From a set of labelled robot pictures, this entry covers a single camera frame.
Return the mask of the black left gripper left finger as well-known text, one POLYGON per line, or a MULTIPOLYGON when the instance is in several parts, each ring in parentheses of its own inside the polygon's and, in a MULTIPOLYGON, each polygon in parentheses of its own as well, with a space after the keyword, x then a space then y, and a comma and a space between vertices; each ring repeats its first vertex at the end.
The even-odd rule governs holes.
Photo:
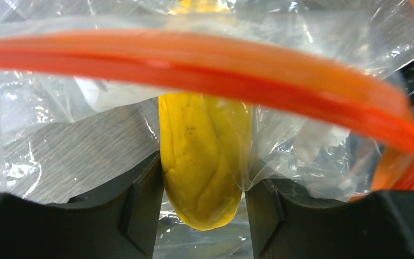
POLYGON ((0 193, 0 258, 152 258, 162 194, 159 152, 66 203, 0 193))

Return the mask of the yellow fake banana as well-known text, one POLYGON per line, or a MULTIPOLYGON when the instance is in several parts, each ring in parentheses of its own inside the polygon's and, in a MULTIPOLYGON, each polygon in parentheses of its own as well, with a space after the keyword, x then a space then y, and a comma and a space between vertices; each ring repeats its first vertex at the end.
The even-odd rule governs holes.
POLYGON ((158 99, 164 187, 175 212, 206 231, 231 222, 249 161, 251 104, 180 92, 158 99))

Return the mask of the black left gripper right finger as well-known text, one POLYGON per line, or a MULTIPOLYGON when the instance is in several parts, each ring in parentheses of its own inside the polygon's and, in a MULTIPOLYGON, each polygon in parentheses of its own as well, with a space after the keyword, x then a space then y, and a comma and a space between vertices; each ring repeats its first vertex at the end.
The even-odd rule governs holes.
POLYGON ((255 258, 414 258, 414 192, 343 203, 274 179, 246 192, 246 204, 255 258))

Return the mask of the clear zip top bag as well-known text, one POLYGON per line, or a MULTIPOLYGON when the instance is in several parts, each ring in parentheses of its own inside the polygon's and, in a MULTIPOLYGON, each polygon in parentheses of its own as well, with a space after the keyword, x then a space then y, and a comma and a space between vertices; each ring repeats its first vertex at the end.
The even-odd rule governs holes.
MULTIPOLYGON (((184 2, 169 15, 1 23, 0 193, 6 141, 180 92, 251 104, 252 138, 234 218, 200 231, 176 213, 194 235, 165 245, 166 255, 239 257, 252 243, 246 192, 264 180, 291 180, 343 203, 414 192, 414 112, 395 74, 400 55, 381 28, 362 10, 269 12, 259 3, 230 12, 218 2, 184 2)), ((156 151, 137 165, 154 152, 161 162, 158 108, 144 119, 137 147, 156 151)), ((168 197, 163 169, 162 183, 168 197)))

